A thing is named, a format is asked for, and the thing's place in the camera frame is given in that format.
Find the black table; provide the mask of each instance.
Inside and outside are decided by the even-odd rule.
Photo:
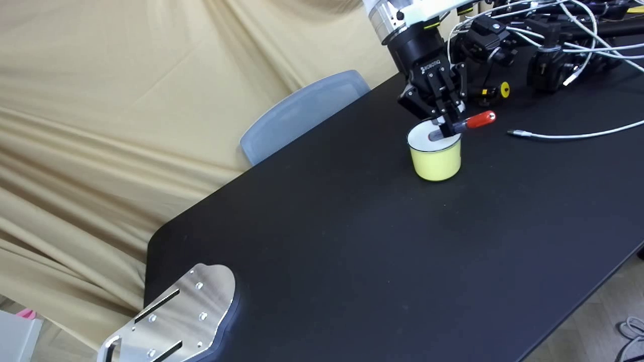
[[[552,96],[518,91],[469,132],[463,168],[425,183],[390,78],[162,225],[145,299],[193,264],[236,278],[221,361],[516,361],[644,241],[644,129],[518,141],[504,129],[595,130],[644,118],[622,66]]]

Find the yellow cup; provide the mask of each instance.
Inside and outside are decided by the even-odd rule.
[[[425,120],[407,134],[410,160],[421,178],[445,181],[460,168],[460,134],[430,141],[428,132],[432,130],[438,130],[438,126]]]

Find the silver metal bracket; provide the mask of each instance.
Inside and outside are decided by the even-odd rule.
[[[228,267],[197,264],[109,336],[96,362],[198,361],[221,333],[232,296],[234,275]]]

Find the floor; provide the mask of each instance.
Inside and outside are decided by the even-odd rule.
[[[615,323],[644,317],[644,261],[630,259],[574,315],[570,315],[525,362],[614,362],[628,341]],[[20,305],[0,301],[0,309]],[[32,362],[89,362],[94,352],[43,321]]]

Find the chair backrest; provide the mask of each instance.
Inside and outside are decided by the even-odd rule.
[[[244,132],[242,150],[248,163],[261,163],[368,91],[355,71],[343,71],[292,93]]]

